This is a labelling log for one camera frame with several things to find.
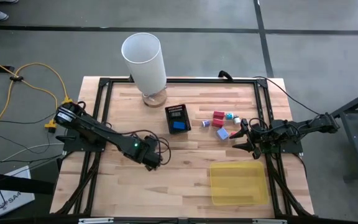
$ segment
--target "yellow connector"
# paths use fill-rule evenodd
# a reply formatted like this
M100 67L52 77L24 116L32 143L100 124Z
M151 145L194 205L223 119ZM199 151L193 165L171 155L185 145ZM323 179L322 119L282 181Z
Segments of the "yellow connector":
M57 125L55 123L55 120L51 119L49 123L44 125L44 127L48 129L48 132L55 133Z
M62 104L64 103L71 103L73 100L70 99L68 96L65 97L65 101L62 102Z

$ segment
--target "yellow cable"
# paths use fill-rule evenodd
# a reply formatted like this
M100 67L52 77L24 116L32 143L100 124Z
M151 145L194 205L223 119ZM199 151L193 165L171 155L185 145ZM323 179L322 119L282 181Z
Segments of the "yellow cable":
M19 72L23 69L23 68L26 68L28 66L31 66L31 65L41 65L41 66L44 66L44 67L47 67L49 68L49 70L51 70L54 74L56 74L56 76L59 78L60 82L62 83L62 86L63 86L63 90L65 92L65 98L68 98L68 95L67 95L67 91L66 91L66 86L65 86L65 82L63 82L61 76L59 75L59 73L57 73L52 67L50 67L49 65L46 65L44 63L38 63L38 62L34 62L34 63L30 63L30 64L27 64L27 65L23 65L21 66L19 69L17 69L17 72L16 74L19 74Z
M46 65L46 64L35 62L35 63L30 63L30 64L27 64L27 65L23 65L23 66L21 66L21 67L16 71L16 73L13 73L13 72L9 71L8 69L6 69L5 67L3 67L2 65L0 65L0 68L2 68L3 70L5 70L6 72L10 73L10 74L13 75L14 77L18 77L19 72L20 72L23 68L26 68L26 67L28 67L28 66L30 66L30 65L41 65L41 66L44 66L44 67L49 68L54 74L56 74L56 76L59 78L60 82L62 83L63 90L64 90L64 93L65 93L65 101L64 101L64 102L72 101L72 100L68 97L68 95L67 95L65 83L63 82L63 80L62 80L61 76L59 75L59 73L57 73L52 67L50 67L50 66L48 66L48 65ZM56 98L56 96L55 96L53 93L51 93L50 91L45 90L45 89L43 89L43 88L35 87L35 86L31 85L30 83L28 83L28 82L26 82L26 81L22 81L22 82L25 83L27 86L29 86L29 87L35 89L35 90L43 91L43 92L45 92L45 93L48 93L50 96L52 96L53 99L55 100L55 107L56 107L56 109L57 109L57 107L58 107L57 98ZM0 113L0 119L1 119L1 117L3 116L3 114L5 113L6 108L7 108L8 104L9 104L10 99L11 99L11 91L12 91L13 83L14 83L14 82L11 81L11 84L9 85L9 90L8 90L8 94L7 94L7 100L6 100L4 109L3 109L3 110L1 111L1 113ZM54 123L54 120L51 120L48 124L45 125L45 127L46 127L46 128L47 128L47 127L54 127L54 128L55 128L55 127L56 127L56 124Z
M0 113L0 119L1 117L4 115L5 111L6 111L6 108L9 104L9 100L11 99L11 90L12 90L12 86L13 86L13 81L11 81L11 84L9 85L9 89L7 91L7 98L6 98L6 103L5 103L5 107L4 109L1 111Z

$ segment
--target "small cube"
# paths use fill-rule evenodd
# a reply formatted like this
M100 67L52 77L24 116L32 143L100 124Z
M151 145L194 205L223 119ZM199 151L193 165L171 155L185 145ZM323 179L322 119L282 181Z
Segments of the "small cube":
M227 113L226 114L226 119L233 119L234 114L233 113Z
M203 127L206 128L206 127L209 127L211 123L209 121L203 121Z
M234 116L233 123L234 124L239 124L239 123L241 123L241 119L238 116Z
M174 121L173 128L184 130L185 124L183 122Z
M224 122L220 119L213 119L213 121L212 121L212 126L217 127L217 128L223 127L223 124L224 124Z
M229 137L229 133L227 133L227 131L224 128L217 130L216 133L218 134L221 140L225 140L227 139L227 137Z
M224 118L224 112L214 111L214 119L223 119L223 118Z

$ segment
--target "blue cube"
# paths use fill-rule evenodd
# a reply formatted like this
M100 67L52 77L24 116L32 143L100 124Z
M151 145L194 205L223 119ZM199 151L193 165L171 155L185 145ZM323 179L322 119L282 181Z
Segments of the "blue cube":
M211 123L209 121L203 121L203 127L206 128L206 127L209 127Z
M226 119L233 119L234 114L233 113L227 113L226 114Z
M173 128L184 130L185 124L183 122L174 121Z
M218 134L221 140L225 140L229 137L229 133L227 133L227 131L224 128L217 130L216 133Z

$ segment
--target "red object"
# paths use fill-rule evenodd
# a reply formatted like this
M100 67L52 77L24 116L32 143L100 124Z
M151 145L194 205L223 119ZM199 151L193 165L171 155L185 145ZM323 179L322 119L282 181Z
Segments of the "red object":
M220 120L220 119L213 119L212 121L212 126L217 127L217 128L221 128L223 127L224 121Z
M223 119L223 118L224 118L224 112L214 111L214 119Z

